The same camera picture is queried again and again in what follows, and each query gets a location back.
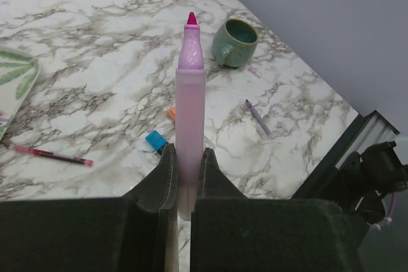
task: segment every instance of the ceramic cup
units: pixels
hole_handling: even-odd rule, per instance
[[[212,42],[212,54],[218,64],[240,67],[253,56],[258,34],[253,27],[239,19],[227,20],[218,29]]]

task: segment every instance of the pink pen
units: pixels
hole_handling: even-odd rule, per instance
[[[200,27],[191,12],[176,69],[178,215],[191,219],[204,146],[205,77]]]

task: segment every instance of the white plate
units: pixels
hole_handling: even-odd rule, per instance
[[[0,140],[39,73],[40,67],[34,57],[0,47]]]

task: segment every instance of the blue marker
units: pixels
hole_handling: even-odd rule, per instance
[[[161,136],[156,130],[150,132],[149,135],[146,136],[146,140],[149,145],[152,146],[153,149],[160,155],[163,153],[164,146],[168,144],[163,136]]]

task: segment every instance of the mug rim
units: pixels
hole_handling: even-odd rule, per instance
[[[244,41],[240,41],[239,39],[234,38],[234,37],[231,35],[231,33],[228,31],[228,29],[227,29],[227,22],[229,22],[229,21],[231,21],[231,20],[237,20],[237,21],[239,21],[239,22],[243,22],[244,24],[247,24],[247,25],[255,32],[255,35],[256,35],[255,41],[253,41],[252,43],[246,43],[246,42],[244,42]],[[247,22],[243,21],[242,19],[238,19],[238,18],[228,19],[228,20],[225,21],[225,23],[224,23],[224,29],[225,29],[225,31],[227,32],[228,36],[230,36],[230,38],[232,38],[234,41],[237,41],[237,42],[239,42],[239,43],[241,43],[241,44],[253,45],[253,44],[256,44],[256,43],[258,42],[258,40],[259,40],[259,34],[258,34],[257,30],[256,30],[253,26],[251,26],[250,24],[248,24]]]

